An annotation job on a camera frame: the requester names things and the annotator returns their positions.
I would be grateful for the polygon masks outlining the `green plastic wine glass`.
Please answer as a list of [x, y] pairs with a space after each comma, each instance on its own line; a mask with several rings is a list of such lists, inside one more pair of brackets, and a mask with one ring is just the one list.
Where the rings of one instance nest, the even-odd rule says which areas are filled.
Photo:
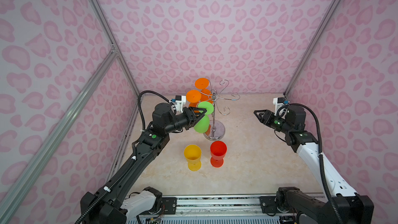
[[205, 116], [194, 126], [194, 130], [198, 133], [205, 133], [209, 128], [210, 125], [209, 116], [214, 112], [214, 106], [212, 103], [209, 102], [200, 102], [197, 105], [197, 108], [206, 109], [206, 113]]

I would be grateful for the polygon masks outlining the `yellow plastic wine glass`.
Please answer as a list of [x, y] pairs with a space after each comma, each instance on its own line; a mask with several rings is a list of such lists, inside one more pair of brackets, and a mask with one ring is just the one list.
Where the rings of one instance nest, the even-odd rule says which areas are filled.
[[197, 145], [188, 145], [184, 150], [184, 157], [188, 163], [188, 169], [191, 171], [198, 171], [201, 164], [202, 151]]

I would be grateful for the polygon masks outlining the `red plastic wine glass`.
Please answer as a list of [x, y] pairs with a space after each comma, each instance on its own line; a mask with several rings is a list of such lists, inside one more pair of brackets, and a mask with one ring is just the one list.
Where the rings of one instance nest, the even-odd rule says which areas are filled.
[[224, 157], [227, 153], [227, 145], [222, 141], [215, 141], [210, 146], [211, 159], [210, 163], [215, 168], [220, 168], [223, 166]]

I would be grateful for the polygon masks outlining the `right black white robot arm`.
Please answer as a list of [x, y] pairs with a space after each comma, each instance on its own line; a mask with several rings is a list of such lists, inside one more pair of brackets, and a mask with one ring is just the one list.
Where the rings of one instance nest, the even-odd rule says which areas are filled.
[[271, 110], [256, 110], [265, 126], [285, 135], [285, 143], [305, 162], [323, 189], [327, 202], [311, 197], [296, 187], [280, 187], [275, 208], [296, 210], [318, 224], [369, 224], [374, 203], [344, 180], [323, 152], [319, 120], [308, 106], [291, 103]]

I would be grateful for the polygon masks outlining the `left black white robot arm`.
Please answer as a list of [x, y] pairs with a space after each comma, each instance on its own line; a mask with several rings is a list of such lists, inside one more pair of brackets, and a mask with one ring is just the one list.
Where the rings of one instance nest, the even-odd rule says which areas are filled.
[[154, 207], [145, 207], [143, 202], [134, 207], [123, 204], [129, 190], [144, 169], [161, 153], [170, 141], [170, 133], [190, 129], [206, 118], [208, 110], [184, 107], [176, 114], [172, 103], [158, 104], [152, 113], [151, 126], [132, 146], [133, 153], [116, 174], [96, 193], [87, 192], [80, 201], [81, 216], [78, 224], [126, 224], [142, 212]]

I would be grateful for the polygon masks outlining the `front orange plastic wine glass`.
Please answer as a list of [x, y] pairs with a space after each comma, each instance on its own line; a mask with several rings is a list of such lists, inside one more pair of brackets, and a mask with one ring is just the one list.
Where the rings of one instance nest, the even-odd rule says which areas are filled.
[[201, 101], [201, 93], [198, 90], [190, 90], [186, 94], [186, 99], [189, 102], [190, 107], [197, 107]]

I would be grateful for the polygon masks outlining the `orange plastic wine glass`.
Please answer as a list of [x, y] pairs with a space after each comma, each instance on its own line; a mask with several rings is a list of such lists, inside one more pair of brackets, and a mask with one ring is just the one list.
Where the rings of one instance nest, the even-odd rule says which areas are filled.
[[213, 103], [212, 92], [209, 90], [210, 82], [207, 78], [199, 78], [195, 81], [195, 87], [199, 90], [201, 94], [201, 102]]
[[198, 90], [190, 90], [186, 94], [186, 99], [189, 102], [190, 107], [197, 107], [201, 101], [201, 93]]

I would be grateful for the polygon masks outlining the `chrome wine glass rack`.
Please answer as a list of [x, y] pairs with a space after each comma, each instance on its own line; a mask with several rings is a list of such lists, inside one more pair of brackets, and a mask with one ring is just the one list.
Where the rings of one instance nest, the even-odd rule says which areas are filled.
[[212, 105], [214, 107], [214, 111], [212, 112], [210, 118], [210, 124], [208, 130], [203, 134], [209, 141], [219, 141], [221, 140], [226, 133], [226, 128], [224, 124], [216, 119], [216, 113], [222, 116], [227, 116], [231, 113], [229, 107], [224, 106], [222, 110], [220, 110], [218, 106], [219, 101], [238, 101], [240, 99], [240, 95], [236, 92], [230, 94], [230, 96], [222, 96], [223, 91], [229, 86], [229, 81], [223, 79], [220, 81], [219, 85], [222, 87], [220, 90], [217, 90], [215, 87], [211, 85], [211, 82], [208, 80], [208, 86], [205, 89], [201, 90], [201, 95], [204, 97], [205, 102], [212, 101]]

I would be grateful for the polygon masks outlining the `rear orange plastic wine glass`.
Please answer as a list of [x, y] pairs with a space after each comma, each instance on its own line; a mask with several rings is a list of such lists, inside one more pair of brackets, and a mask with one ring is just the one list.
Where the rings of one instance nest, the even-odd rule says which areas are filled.
[[201, 102], [213, 103], [212, 92], [209, 90], [210, 82], [207, 78], [199, 78], [195, 81], [195, 87], [199, 90], [201, 94]]

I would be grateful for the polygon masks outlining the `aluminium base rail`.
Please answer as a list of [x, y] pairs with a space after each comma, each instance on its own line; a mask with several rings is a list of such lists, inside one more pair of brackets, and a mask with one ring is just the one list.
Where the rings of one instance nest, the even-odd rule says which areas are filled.
[[369, 218], [361, 217], [364, 209], [359, 203], [358, 194], [344, 197], [338, 194], [324, 203], [304, 194], [295, 187], [280, 188], [275, 195], [266, 196], [179, 196], [164, 197], [153, 188], [146, 188], [141, 193], [126, 199], [108, 198], [87, 193], [81, 200], [81, 218], [77, 223], [86, 224], [125, 224], [140, 214], [174, 215], [198, 212], [235, 211], [249, 208], [261, 209], [270, 217], [278, 213], [290, 213], [297, 210], [319, 224], [361, 224], [369, 223]]

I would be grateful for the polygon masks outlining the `right aluminium frame post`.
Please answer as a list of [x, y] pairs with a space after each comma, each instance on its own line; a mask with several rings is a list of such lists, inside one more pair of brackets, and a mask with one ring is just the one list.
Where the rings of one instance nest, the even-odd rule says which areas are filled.
[[329, 7], [327, 8], [324, 16], [321, 19], [320, 25], [317, 28], [313, 38], [311, 39], [308, 48], [304, 52], [300, 62], [298, 63], [298, 66], [293, 73], [293, 76], [291, 78], [291, 81], [289, 82], [287, 89], [284, 92], [284, 97], [289, 98], [289, 96], [293, 92], [293, 88], [297, 81], [299, 80], [299, 76], [303, 72], [306, 64], [310, 60], [316, 46], [318, 45], [319, 41], [322, 38], [323, 33], [326, 31], [328, 25], [330, 24], [333, 16], [336, 14], [338, 8], [342, 5], [344, 0], [332, 0]]

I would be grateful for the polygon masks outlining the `aluminium frame post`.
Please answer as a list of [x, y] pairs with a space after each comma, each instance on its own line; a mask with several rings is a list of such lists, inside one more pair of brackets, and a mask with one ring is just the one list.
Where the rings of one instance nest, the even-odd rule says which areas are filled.
[[304, 52], [300, 62], [298, 63], [298, 66], [293, 73], [293, 76], [291, 78], [291, 81], [289, 82], [287, 89], [284, 92], [284, 97], [289, 98], [289, 96], [293, 92], [293, 88], [297, 81], [299, 80], [299, 76], [303, 72], [306, 64], [310, 60], [316, 46], [318, 45], [319, 41], [322, 38], [323, 33], [326, 31], [328, 25], [330, 24], [333, 16], [336, 14], [338, 8], [342, 5], [344, 0], [332, 0], [329, 7], [327, 8], [324, 16], [321, 19], [320, 25], [317, 28], [313, 38], [311, 39], [308, 48]]
[[122, 67], [122, 71], [124, 72], [125, 76], [127, 77], [127, 81], [130, 84], [131, 88], [133, 89], [134, 93], [136, 96], [139, 95], [139, 90], [138, 87], [133, 79], [132, 73], [130, 69], [128, 68], [127, 62], [125, 60], [124, 55], [122, 54], [122, 51], [116, 41], [116, 38], [110, 28], [110, 24], [104, 14], [104, 11], [100, 5], [99, 0], [88, 0], [89, 5], [92, 7], [94, 14], [96, 15], [96, 18], [99, 22], [99, 25], [101, 26], [111, 48], [114, 53], [116, 53], [118, 62], [120, 63]]

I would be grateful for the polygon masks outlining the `left aluminium frame post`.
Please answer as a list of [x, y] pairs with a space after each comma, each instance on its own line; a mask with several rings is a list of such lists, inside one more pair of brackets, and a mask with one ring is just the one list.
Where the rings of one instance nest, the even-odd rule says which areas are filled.
[[99, 25], [101, 26], [111, 48], [114, 53], [116, 53], [118, 62], [120, 63], [122, 67], [122, 71], [124, 72], [125, 76], [127, 77], [127, 81], [130, 84], [131, 88], [133, 89], [134, 93], [136, 96], [139, 95], [139, 90], [138, 87], [133, 79], [132, 73], [130, 69], [128, 68], [127, 62], [125, 60], [124, 55], [122, 54], [122, 51], [116, 41], [116, 38], [110, 28], [110, 24], [104, 14], [104, 11], [100, 5], [99, 0], [88, 0], [89, 5], [92, 7], [94, 14], [96, 15], [96, 18], [99, 22]]

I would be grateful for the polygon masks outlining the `diagonal aluminium frame bar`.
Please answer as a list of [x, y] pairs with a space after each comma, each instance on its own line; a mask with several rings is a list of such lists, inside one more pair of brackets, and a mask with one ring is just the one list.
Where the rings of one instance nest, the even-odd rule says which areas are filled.
[[118, 51], [111, 51], [102, 64], [98, 67], [80, 94], [70, 105], [63, 118], [54, 127], [44, 144], [40, 147], [36, 155], [25, 167], [20, 177], [16, 180], [6, 197], [1, 202], [1, 223], [8, 224], [15, 212], [18, 210], [31, 188], [39, 178], [49, 160], [58, 149], [59, 145], [66, 137], [77, 117], [80, 115], [85, 105], [88, 103], [94, 91], [113, 65], [119, 55]]

